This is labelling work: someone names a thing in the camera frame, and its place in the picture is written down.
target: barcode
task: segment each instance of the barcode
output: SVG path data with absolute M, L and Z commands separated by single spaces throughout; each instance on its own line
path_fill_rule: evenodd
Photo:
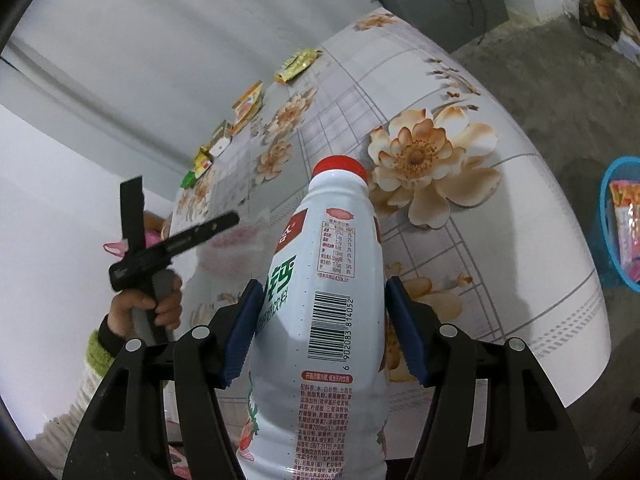
M 306 356 L 325 361 L 349 359 L 351 317 L 353 300 L 349 296 L 316 291 Z

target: person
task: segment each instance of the person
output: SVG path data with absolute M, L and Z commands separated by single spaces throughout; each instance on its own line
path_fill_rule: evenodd
M 176 276 L 174 291 L 159 304 L 139 290 L 123 290 L 111 301 L 109 313 L 100 328 L 89 336 L 84 356 L 84 371 L 76 400 L 68 412 L 50 420 L 43 431 L 28 441 L 40 461 L 56 478 L 62 478 L 66 457 L 78 425 L 102 378 L 124 344 L 136 337 L 131 309 L 156 310 L 156 324 L 174 330 L 182 314 L 182 280 Z

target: snack package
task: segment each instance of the snack package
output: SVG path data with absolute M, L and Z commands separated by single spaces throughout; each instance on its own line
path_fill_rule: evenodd
M 284 62 L 281 69 L 273 75 L 273 78 L 278 83 L 286 84 L 288 81 L 295 78 L 295 76 L 309 68 L 314 61 L 318 59 L 320 54 L 321 51 L 314 48 L 304 48 L 297 51 Z
M 194 184 L 196 183 L 196 174 L 193 173 L 193 171 L 188 171 L 187 174 L 184 176 L 184 179 L 182 180 L 182 183 L 180 184 L 180 187 L 182 189 L 189 189 L 190 187 L 193 187 Z
M 640 183 L 613 180 L 609 183 L 618 227 L 620 266 L 635 282 L 640 281 Z
M 262 81 L 258 81 L 233 105 L 232 108 L 236 111 L 236 122 L 231 128 L 232 136 L 242 130 L 247 123 L 255 117 L 258 111 L 260 111 L 260 108 L 262 108 L 261 92 Z
M 231 126 L 227 121 L 222 121 L 213 130 L 213 136 L 209 143 L 209 155 L 220 156 L 229 144 L 231 144 Z
M 193 174 L 196 180 L 204 175 L 212 165 L 211 157 L 209 155 L 209 147 L 201 146 L 198 154 L 193 159 Z

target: yellow snack packet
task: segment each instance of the yellow snack packet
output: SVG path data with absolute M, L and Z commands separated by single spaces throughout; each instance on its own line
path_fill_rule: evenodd
M 231 128 L 232 136 L 242 130 L 246 124 L 255 117 L 258 111 L 260 111 L 260 108 L 262 108 L 261 92 L 262 81 L 258 81 L 233 105 L 233 109 L 236 111 L 236 122 Z
M 284 62 L 281 69 L 273 75 L 273 78 L 278 83 L 286 84 L 295 78 L 295 76 L 309 68 L 314 61 L 318 59 L 320 54 L 322 54 L 322 52 L 314 48 L 303 48 L 297 51 Z
M 201 146 L 196 158 L 193 159 L 193 173 L 196 179 L 200 178 L 211 167 L 209 147 Z

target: blue gripper pad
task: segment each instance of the blue gripper pad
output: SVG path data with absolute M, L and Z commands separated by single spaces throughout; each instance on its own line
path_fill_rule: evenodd
M 251 280 L 240 300 L 233 306 L 220 309 L 214 319 L 226 309 L 235 309 L 236 312 L 229 311 L 229 314 L 236 314 L 235 320 L 231 320 L 231 328 L 224 343 L 224 365 L 220 373 L 223 387 L 231 386 L 231 381 L 240 375 L 249 346 L 254 338 L 255 327 L 258 323 L 258 315 L 264 301 L 262 285 L 257 280 Z
M 438 317 L 428 305 L 414 303 L 397 276 L 386 282 L 385 306 L 396 330 L 409 372 L 422 386 L 428 386 L 428 345 L 432 341 L 434 331 L 440 327 Z

